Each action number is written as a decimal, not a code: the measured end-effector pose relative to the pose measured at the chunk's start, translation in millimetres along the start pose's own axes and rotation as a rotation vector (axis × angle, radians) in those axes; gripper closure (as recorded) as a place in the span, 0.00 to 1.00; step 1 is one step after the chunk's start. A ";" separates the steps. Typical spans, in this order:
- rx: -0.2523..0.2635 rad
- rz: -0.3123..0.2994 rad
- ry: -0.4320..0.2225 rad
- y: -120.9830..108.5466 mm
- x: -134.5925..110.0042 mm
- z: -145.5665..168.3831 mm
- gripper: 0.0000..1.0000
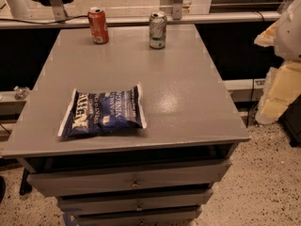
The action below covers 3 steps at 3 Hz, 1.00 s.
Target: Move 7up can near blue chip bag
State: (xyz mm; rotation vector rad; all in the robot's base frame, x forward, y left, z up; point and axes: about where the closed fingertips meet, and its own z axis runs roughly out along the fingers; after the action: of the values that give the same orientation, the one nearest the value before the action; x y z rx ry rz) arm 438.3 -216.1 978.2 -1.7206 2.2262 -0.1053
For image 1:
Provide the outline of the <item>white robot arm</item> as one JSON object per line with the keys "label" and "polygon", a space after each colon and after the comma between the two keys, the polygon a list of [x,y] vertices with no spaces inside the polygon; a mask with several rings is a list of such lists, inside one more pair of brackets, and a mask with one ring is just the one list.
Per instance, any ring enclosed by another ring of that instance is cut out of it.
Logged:
{"label": "white robot arm", "polygon": [[283,59],[278,69],[266,75],[255,115],[259,124],[271,124],[301,95],[301,0],[293,0],[254,42],[273,46],[275,55]]}

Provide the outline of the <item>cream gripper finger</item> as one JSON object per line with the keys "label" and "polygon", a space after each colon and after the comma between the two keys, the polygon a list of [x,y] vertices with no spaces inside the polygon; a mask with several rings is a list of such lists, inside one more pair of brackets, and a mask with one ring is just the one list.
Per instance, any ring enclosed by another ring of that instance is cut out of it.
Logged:
{"label": "cream gripper finger", "polygon": [[301,95],[301,63],[284,61],[278,68],[271,68],[266,75],[263,95],[258,104],[255,120],[271,124]]}
{"label": "cream gripper finger", "polygon": [[277,24],[278,24],[278,22],[274,22],[268,28],[266,28],[263,32],[261,32],[254,40],[254,43],[259,46],[262,46],[262,47],[273,46],[274,38],[276,35],[276,30],[277,30]]}

